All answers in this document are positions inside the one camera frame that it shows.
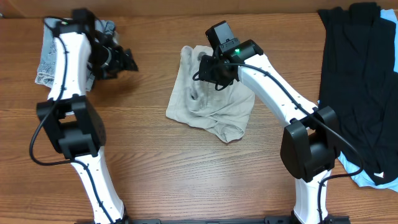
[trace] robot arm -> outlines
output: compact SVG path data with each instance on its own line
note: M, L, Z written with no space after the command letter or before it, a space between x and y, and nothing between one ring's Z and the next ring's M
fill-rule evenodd
M340 147L335 136L312 122L308 114L337 131L336 114L329 107L318 110L314 103L297 93L276 72L262 49L252 40L241 44L225 21L207 30L206 36L214 53L211 57L202 56L200 69L193 79L215 83L216 90L232 85L234 80L242 82L272 111L284 128L280 156L287 170L295 177L296 204L287 223L319 223L319 181L330 176L334 161L340 155ZM308 135L309 128L314 129L315 133ZM320 198L325 218L323 222L331 219L325 205L326 184ZM266 223L280 223L279 218L266 219Z
M106 133L103 122L85 96L86 73L88 64L96 78L108 76L115 78L118 71L137 70L137 67L129 50L121 51L120 55L118 54L122 50L120 46L116 44L105 46L105 41L101 43L95 41L98 37L94 35L95 17L90 11L75 10L72 18L68 22L58 22L53 29L53 33L59 34L59 38L55 39L57 47L55 77L48 101L37 104L37 115L43 120L50 113L44 123L44 129L54 149L71 160L72 166L77 171L93 207L94 222L128 223L123 202L113 187L105 162ZM123 60L123 67L115 62L119 60ZM65 88L62 92L65 75ZM52 110L54 101L60 94L62 94L61 99ZM72 115L76 121L68 123L58 121Z
M298 103L302 105L306 111L313 113L313 109L317 108L314 103L308 101L302 95L297 93L297 91L295 91L281 77L281 75L276 72L265 54L256 54L246 59L244 63L269 72L285 87L285 89L296 99ZM264 74L261 74L251 68L239 66L238 78L243 85L246 85L248 88L250 88L272 111L283 128L290 125L290 121L292 119L300 120L307 116L305 113L296 108L287 95L268 76L264 76Z

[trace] black cloth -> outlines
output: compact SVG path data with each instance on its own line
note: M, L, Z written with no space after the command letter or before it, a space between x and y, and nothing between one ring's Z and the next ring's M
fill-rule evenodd
M340 131L365 160L376 185L398 177L398 74L394 73L396 25L380 18L376 3L319 10L326 28L320 108L338 115ZM347 160L355 154L342 148ZM384 178L374 173L384 172Z

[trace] gray cloth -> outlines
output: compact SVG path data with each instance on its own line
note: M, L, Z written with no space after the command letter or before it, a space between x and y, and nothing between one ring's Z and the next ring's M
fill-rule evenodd
M45 22L50 27L55 27L55 23L58 19L47 18ZM98 31L102 31L105 29L105 34L114 35L115 25L112 21L95 21L95 29ZM35 79L36 84L45 85L47 87L52 87L52 83L54 81L55 75L55 63L57 61L57 48L55 46L55 42L51 33L51 30L44 26L44 35L43 35L43 46L42 46L42 55L40 58L40 64L37 68L37 76ZM94 83L94 75L91 74L89 70L87 70L87 82L86 82L86 90L90 91L91 87Z
M201 56L212 53L210 47L183 47L166 117L203 128L223 142L230 142L243 137L255 96L249 88L236 81L222 91L216 91L215 84L193 81Z

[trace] light blue cloth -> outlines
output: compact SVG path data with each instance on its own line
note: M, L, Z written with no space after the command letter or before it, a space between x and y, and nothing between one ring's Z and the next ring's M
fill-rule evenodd
M396 38L395 38L395 42L394 42L395 48L396 48L396 63L394 65L394 72L398 72L398 21L397 21L397 17L396 17L396 14L393 9L389 9L389 10L383 9L380 12L380 17L396 23Z
M58 19L47 18L45 22L50 27L55 27ZM115 33L115 25L112 21L95 21L95 29L105 34ZM39 67L37 68L36 84L52 87L55 75L55 63L57 62L57 48L51 33L51 30L44 26L42 55L40 57ZM86 90L90 91L94 83L94 75L87 69Z
M344 169L347 171L347 173L355 172L359 169L358 166L347 161L347 159L343 153L340 154L340 156L338 157L338 160L340 160L341 164L344 166ZM380 184L377 186L374 184L373 180L368 176L368 174L365 171L362 171L360 174L355 175L351 178L360 187L373 187L375 189L391 189L391 190L395 190L396 192L398 192L398 178L396 178L392 182L389 182L388 184Z
M395 42L394 42L395 51L396 51L396 58L395 58L396 62L394 65L394 71L398 72L398 22L397 22L396 14L393 9L390 9L390 10L383 9L380 13L380 17L396 23L396 37L395 37ZM347 171L347 173L355 172L359 169L358 166L347 161L347 158L344 156L343 153L340 154L338 160L340 160L340 162L344 166L344 169ZM398 178L396 178L392 182L389 182L388 184L380 184L380 185L375 185L373 180L368 176L368 174L365 171L362 171L360 174L355 175L351 178L360 187L373 187L375 189L391 189L391 190L395 190L396 192L398 192Z

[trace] wooden surface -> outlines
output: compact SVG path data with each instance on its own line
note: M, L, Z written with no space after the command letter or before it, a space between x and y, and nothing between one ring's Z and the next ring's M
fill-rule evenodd
M397 9L397 0L0 0L12 4L20 16L70 16L70 10L87 7L103 16L177 16L205 14L316 12L354 2L377 2L383 9Z
M9 0L0 0L0 13L5 18L22 18L20 10L16 9Z
M165 117L184 45L208 45L204 32L227 20L236 37L253 39L303 96L316 101L325 30L316 14L206 17L113 17L139 73L98 82L88 93L108 134L106 162L133 218L263 218L288 215L294 179L279 157L282 129L258 100L245 136L222 143L207 131ZM70 165L41 167L28 154L38 125L37 102L49 88L34 84L42 46L39 19L0 20L0 223L73 223L93 217ZM42 131L37 157L61 159ZM334 174L344 173L336 161ZM327 208L353 223L397 223L398 194L328 184Z

